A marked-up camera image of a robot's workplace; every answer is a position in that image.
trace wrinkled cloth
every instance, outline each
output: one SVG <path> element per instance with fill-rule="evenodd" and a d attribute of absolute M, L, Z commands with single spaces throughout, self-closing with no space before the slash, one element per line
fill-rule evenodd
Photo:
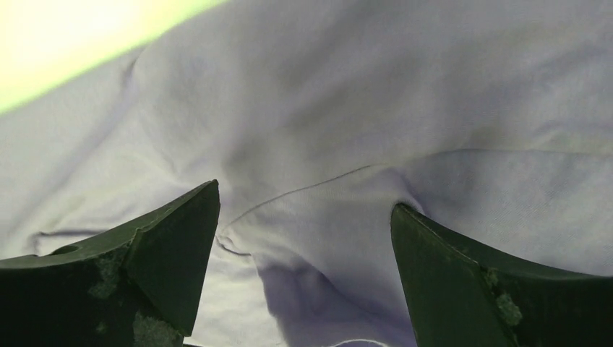
<path fill-rule="evenodd" d="M 396 202 L 613 275 L 612 18 L 608 0 L 230 1 L 0 118 L 0 257 L 217 179 L 201 346 L 415 346 Z"/>

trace sheet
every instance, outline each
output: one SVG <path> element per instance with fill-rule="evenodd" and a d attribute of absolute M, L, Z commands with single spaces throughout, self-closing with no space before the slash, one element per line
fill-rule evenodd
<path fill-rule="evenodd" d="M 0 256 L 218 179 L 203 346 L 415 346 L 400 201 L 611 275 L 611 18 L 607 0 L 230 1 L 0 118 Z"/>

